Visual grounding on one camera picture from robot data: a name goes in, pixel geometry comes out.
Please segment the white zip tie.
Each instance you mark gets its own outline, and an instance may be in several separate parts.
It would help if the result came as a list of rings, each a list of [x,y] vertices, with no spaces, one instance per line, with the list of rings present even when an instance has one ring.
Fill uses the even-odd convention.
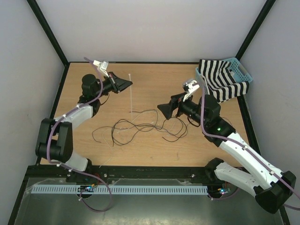
[[[128,74],[128,76],[129,76],[129,81],[132,82],[132,80],[131,80],[131,74]],[[132,113],[133,113],[132,84],[130,85],[129,90],[130,90],[130,113],[131,113],[131,116],[132,116]]]

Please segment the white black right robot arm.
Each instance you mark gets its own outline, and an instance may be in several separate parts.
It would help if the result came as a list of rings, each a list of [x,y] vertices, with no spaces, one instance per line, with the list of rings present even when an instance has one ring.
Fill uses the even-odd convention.
[[[206,179],[209,182],[223,180],[235,185],[252,195],[269,213],[277,212],[281,206],[299,210],[286,204],[290,196],[300,195],[294,189],[296,176],[291,171],[283,172],[273,166],[251,148],[235,128],[220,117],[220,104],[212,95],[203,95],[198,104],[191,97],[184,100],[184,95],[174,95],[169,103],[157,107],[167,120],[177,110],[177,116],[184,114],[197,122],[209,142],[233,156],[245,168],[242,171],[214,158],[205,167]]]

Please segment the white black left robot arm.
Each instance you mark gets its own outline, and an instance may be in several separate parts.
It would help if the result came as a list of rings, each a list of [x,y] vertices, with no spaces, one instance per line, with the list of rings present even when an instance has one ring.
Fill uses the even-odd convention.
[[[41,121],[36,155],[50,164],[76,170],[78,178],[90,181],[94,171],[88,167],[90,160],[73,150],[73,130],[98,113],[102,105],[101,96],[108,96],[110,92],[118,94],[132,84],[132,81],[119,78],[113,72],[109,72],[104,81],[93,74],[85,75],[82,78],[82,95],[76,107],[62,116]]]

